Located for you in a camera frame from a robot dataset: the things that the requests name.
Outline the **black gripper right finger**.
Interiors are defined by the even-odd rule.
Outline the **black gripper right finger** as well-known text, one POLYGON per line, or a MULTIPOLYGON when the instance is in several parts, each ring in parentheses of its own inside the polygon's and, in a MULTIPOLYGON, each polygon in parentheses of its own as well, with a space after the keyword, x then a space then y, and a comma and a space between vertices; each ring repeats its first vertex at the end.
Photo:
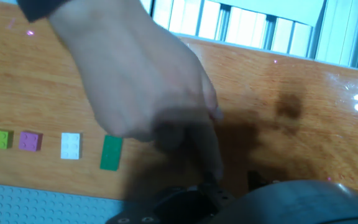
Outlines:
POLYGON ((256 190, 270 184, 279 183, 278 180, 267 180, 263 178, 257 171, 248 171, 247 182, 249 190, 256 190))

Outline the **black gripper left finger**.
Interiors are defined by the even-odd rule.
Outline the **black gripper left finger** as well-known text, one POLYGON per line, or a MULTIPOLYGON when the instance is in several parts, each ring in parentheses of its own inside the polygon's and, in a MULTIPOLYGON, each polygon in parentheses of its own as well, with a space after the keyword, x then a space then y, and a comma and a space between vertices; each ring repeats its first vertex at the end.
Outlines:
POLYGON ((152 198, 125 208, 106 224, 207 223, 235 198, 215 182, 189 188, 169 187, 152 198))

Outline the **person hand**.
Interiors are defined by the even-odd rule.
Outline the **person hand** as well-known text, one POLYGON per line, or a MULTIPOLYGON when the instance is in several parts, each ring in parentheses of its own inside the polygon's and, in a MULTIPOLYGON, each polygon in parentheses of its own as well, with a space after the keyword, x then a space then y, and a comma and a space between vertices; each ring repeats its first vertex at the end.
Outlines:
POLYGON ((69 1, 49 16, 110 135, 177 148, 192 138, 207 171, 223 176, 213 127, 216 90, 198 57, 139 1, 69 1))

